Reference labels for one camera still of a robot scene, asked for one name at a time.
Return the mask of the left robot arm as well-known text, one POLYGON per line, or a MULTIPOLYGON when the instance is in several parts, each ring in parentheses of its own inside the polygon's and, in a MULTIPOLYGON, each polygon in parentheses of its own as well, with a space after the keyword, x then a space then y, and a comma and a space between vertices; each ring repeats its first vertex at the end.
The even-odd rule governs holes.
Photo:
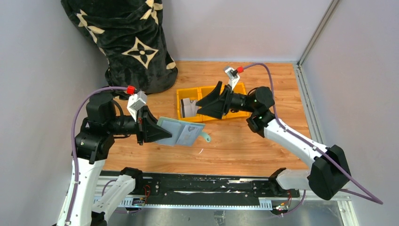
POLYGON ((136 135, 142 145, 172 136, 157 124, 143 91, 127 89, 127 93, 127 115, 116 115, 118 104, 113 100, 111 88, 93 92, 80 105, 87 116, 79 132, 71 129, 72 178, 57 225, 105 226, 128 194, 142 194, 144 201, 151 194, 143 172, 126 167, 111 188, 97 202, 94 200, 98 179, 116 138, 136 135))

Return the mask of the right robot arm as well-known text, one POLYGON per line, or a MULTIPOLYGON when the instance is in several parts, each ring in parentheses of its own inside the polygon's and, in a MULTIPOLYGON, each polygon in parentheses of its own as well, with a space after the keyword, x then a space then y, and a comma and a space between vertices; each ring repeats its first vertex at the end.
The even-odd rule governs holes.
POLYGON ((351 174, 344 150, 320 144, 290 128, 271 112, 274 104, 269 87, 257 87, 244 95, 235 93, 230 85, 222 87, 221 81, 196 103, 198 114, 216 119, 228 112, 250 112, 246 121, 252 132, 280 144, 310 168, 310 172, 282 169, 275 177, 277 184, 284 190, 312 190, 323 200, 332 199, 351 174))

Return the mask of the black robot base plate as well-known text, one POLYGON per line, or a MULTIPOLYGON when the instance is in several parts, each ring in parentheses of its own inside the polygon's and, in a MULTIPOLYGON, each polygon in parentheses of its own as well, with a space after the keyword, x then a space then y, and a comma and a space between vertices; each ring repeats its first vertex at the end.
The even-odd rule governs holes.
POLYGON ((147 207, 263 208, 261 199, 287 201, 298 198, 298 190, 283 190, 274 179, 201 174, 143 173, 134 198, 147 198, 147 207))

